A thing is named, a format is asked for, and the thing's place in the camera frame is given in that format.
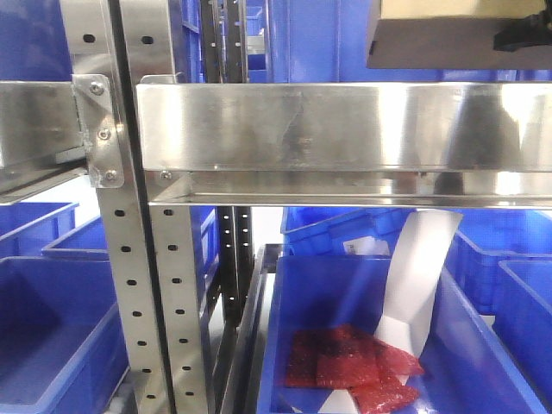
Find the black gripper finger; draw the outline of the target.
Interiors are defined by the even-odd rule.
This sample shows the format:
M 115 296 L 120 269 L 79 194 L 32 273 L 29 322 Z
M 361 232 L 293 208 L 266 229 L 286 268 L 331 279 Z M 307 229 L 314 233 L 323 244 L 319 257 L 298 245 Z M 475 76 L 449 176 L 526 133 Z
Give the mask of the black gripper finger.
M 493 37 L 493 49 L 513 53 L 521 48 L 551 45 L 551 9 L 516 20 Z

